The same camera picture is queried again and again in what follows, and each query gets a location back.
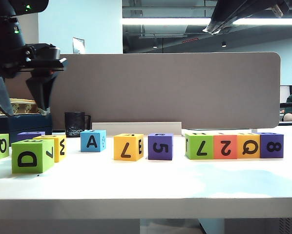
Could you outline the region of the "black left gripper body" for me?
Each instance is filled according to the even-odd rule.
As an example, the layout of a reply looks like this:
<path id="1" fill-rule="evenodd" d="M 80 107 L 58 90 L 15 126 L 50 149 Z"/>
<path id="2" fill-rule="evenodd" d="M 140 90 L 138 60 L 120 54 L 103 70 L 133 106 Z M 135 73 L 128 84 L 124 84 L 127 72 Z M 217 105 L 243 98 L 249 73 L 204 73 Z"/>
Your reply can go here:
<path id="1" fill-rule="evenodd" d="M 25 45 L 0 51 L 0 76 L 14 78 L 20 72 L 62 72 L 68 61 L 60 58 L 60 49 L 54 45 Z"/>

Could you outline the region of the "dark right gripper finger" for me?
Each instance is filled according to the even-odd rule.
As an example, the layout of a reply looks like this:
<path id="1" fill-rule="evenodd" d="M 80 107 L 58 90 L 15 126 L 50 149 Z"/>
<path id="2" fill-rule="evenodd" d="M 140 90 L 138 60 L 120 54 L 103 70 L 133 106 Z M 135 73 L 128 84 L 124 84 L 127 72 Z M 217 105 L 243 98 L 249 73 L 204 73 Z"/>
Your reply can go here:
<path id="1" fill-rule="evenodd" d="M 206 33 L 219 33 L 230 27 L 234 21 L 249 16 L 251 0 L 218 0 L 209 24 L 203 29 Z"/>
<path id="2" fill-rule="evenodd" d="M 234 21 L 273 7 L 277 0 L 218 0 L 210 20 L 210 32 L 218 33 Z"/>

